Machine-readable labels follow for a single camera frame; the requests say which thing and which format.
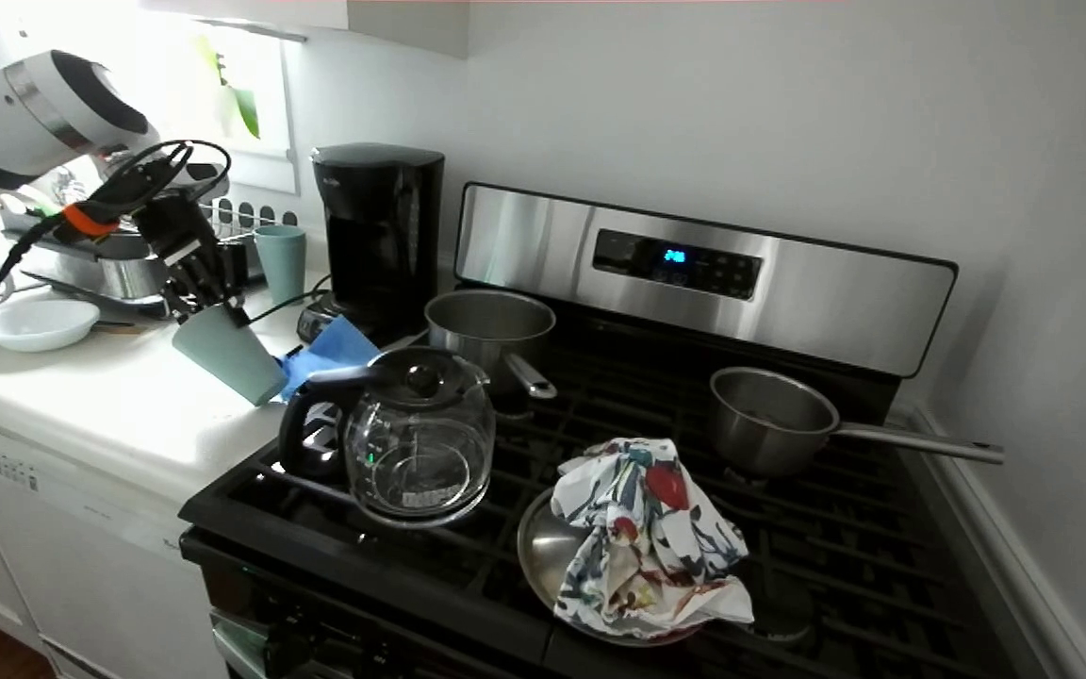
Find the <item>coffee maker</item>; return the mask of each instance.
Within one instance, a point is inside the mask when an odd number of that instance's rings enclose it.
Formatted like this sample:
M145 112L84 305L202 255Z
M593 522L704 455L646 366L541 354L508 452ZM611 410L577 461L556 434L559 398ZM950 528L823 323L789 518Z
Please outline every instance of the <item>coffee maker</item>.
M332 299L373 344L421 328L434 299L438 151L347 143L318 148Z

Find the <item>stove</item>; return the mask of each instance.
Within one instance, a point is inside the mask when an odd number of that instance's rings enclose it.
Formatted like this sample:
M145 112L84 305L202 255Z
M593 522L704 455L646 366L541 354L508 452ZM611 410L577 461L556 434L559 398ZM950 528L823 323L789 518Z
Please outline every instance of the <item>stove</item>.
M797 480L747 480L704 442L718 366L783 371L844 420L882 424L930 344L950 264L493 186L463 190L455 264L466 288L512 288L559 308L541 366L561 395L503 410L490 494L446 528L373 524L328 481L289 474L274 444L200 489L181 514L191 524L181 551L202 567L218 625L253 637L239 664L463 679L1014 675L901 452L835 442ZM857 264L866 276L841 292L835 276ZM808 305L831 308L835 336ZM541 605L517 562L517 524L567 455L607 439L676 439L747 535L734 574L753 625L714 623L679 645L617 650Z

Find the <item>black stovetop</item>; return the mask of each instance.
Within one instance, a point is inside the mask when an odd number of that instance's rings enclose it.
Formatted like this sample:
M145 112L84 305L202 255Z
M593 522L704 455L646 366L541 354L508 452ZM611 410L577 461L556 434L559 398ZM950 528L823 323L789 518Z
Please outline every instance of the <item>black stovetop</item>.
M274 450L225 473L186 518L197 535L311 578L312 588L449 635L466 654L559 675L1009 675L895 450L835 442L797 480L744 480L700 439L704 378L727 354L685 347L676 361L666 347L666 361L647 361L621 336L601 336L548 347L543 366L561 395L497 420L490 494L455 524L381 528L274 474ZM818 390L841 383L870 382L847 371L818 378ZM889 395L895 383L879 378L837 403L854 420L879 420ZM690 474L744 528L749 558L740 578L758 605L753 631L700 625L670 650L611 650L559 623L528 588L517 567L522 514L549 489L567 455L627 434L676 439Z

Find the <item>white plate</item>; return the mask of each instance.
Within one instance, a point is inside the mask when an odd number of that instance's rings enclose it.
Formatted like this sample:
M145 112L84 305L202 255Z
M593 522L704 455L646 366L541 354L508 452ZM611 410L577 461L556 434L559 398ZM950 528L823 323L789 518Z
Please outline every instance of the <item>white plate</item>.
M0 347L55 351L79 344L98 319L98 305L72 299L20 299L0 305Z

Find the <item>kitchen counter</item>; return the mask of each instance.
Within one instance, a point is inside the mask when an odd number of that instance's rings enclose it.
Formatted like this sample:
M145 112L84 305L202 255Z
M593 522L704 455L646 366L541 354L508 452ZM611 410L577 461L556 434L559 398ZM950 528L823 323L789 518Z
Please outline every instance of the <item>kitchen counter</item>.
M299 347L293 308L262 319L255 336L270 354ZM98 323L47 354L0 347L0 429L181 507L270 442L283 407L253 407L169 339L169 319L141 319Z

